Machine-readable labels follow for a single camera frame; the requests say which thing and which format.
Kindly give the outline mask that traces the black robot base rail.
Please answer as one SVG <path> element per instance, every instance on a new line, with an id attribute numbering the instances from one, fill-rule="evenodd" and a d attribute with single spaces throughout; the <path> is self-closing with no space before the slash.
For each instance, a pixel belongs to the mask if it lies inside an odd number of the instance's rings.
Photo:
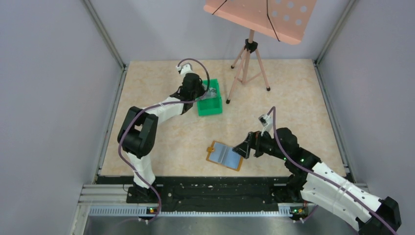
<path id="1" fill-rule="evenodd" d="M 287 177 L 157 177 L 148 196 L 131 176 L 100 176 L 81 190 L 78 204 L 91 216 L 307 217 L 317 205 L 292 199 Z"/>

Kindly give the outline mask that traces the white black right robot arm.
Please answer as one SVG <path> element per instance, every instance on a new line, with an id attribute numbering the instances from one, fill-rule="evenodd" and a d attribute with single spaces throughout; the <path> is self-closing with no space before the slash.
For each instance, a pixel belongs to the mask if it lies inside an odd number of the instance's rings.
<path id="1" fill-rule="evenodd" d="M 402 224 L 399 205 L 391 197 L 381 199 L 331 170 L 310 151 L 300 147 L 288 128 L 269 132 L 249 132 L 233 151 L 247 159 L 267 154 L 285 161 L 291 172 L 286 197 L 307 201 L 341 218 L 360 235 L 395 235 Z"/>

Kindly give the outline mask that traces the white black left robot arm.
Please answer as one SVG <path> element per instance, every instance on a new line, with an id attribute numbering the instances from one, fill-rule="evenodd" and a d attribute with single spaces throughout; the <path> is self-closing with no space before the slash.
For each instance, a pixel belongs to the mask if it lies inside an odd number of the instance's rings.
<path id="1" fill-rule="evenodd" d="M 204 84 L 199 75 L 190 72 L 182 84 L 164 101 L 146 108 L 131 107 L 117 137 L 118 153 L 132 168 L 133 184 L 143 194 L 153 189 L 155 175 L 151 167 L 152 151 L 158 125 L 172 117 L 183 115 L 193 104 L 207 95 L 210 82 Z"/>

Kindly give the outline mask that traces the yellow leather card holder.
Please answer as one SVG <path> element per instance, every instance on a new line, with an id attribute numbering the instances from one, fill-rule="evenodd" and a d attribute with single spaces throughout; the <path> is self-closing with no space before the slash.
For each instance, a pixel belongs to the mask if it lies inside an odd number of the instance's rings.
<path id="1" fill-rule="evenodd" d="M 213 141 L 207 148 L 206 160 L 234 171 L 240 171 L 243 158 L 233 151 L 232 146 Z"/>

